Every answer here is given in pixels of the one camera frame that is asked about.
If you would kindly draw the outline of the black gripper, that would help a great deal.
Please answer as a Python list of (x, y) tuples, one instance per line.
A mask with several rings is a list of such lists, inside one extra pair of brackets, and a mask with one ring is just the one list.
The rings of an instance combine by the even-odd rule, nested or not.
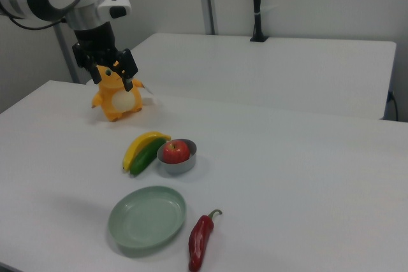
[(129, 49), (119, 50), (115, 46), (115, 36), (111, 23), (89, 30), (75, 30), (77, 43), (73, 45), (76, 63), (87, 70), (94, 82), (99, 84), (101, 75), (98, 66), (110, 68), (121, 78), (126, 92), (133, 88), (133, 79), (138, 67)]

